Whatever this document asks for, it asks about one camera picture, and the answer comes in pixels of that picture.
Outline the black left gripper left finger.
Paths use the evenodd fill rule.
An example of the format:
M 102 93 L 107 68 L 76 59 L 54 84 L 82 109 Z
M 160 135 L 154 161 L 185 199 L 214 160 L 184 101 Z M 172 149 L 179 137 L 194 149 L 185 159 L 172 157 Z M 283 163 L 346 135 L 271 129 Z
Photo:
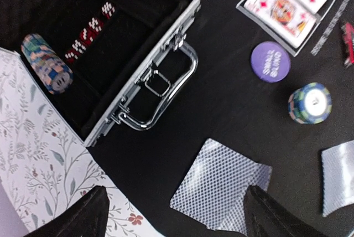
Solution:
M 95 186 L 60 216 L 28 236 L 105 236 L 109 207 L 106 188 Z

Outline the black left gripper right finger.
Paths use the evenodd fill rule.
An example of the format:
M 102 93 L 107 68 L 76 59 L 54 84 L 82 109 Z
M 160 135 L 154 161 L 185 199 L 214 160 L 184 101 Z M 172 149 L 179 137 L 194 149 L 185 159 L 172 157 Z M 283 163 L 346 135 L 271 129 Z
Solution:
M 249 186 L 243 200 L 248 236 L 325 236 L 287 211 L 259 186 Z

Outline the blue patterned card deck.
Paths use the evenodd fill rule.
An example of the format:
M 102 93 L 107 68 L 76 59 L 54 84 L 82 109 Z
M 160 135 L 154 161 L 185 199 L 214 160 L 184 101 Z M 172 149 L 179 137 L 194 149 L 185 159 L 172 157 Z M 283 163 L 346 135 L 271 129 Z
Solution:
M 243 200 L 249 186 L 267 190 L 272 167 L 209 138 L 170 200 L 170 207 L 210 230 L 247 235 Z

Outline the green poker chip pile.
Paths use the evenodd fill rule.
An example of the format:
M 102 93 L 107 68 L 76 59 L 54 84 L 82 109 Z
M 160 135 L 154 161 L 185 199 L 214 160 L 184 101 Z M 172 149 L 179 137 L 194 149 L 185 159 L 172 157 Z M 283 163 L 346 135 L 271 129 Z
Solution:
M 294 91 L 288 99 L 288 114 L 300 124 L 321 123 L 331 110 L 331 94 L 321 83 L 309 83 Z

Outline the long poker chip stack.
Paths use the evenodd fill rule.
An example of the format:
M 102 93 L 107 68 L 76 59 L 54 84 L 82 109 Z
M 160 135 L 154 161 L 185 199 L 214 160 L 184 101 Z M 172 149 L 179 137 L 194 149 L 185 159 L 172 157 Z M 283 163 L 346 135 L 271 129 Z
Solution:
M 21 51 L 30 66 L 53 95 L 64 93 L 73 82 L 73 72 L 39 34 L 25 36 Z

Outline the purple small blind button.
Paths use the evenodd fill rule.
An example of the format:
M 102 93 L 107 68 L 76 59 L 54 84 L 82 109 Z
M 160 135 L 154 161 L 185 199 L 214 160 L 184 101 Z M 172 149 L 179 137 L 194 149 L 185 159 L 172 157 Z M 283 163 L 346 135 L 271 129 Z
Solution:
M 263 81 L 277 83 L 290 71 L 288 52 L 276 42 L 262 42 L 251 54 L 253 72 Z

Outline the red triangle all-in marker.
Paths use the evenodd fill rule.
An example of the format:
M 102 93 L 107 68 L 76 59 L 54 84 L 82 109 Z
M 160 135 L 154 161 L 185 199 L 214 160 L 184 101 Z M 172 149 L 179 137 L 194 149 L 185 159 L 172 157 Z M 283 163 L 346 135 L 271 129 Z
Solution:
M 346 48 L 346 59 L 344 61 L 344 67 L 348 68 L 353 65 L 353 25 L 349 22 L 345 22 L 341 27 L 343 31 L 343 42 Z

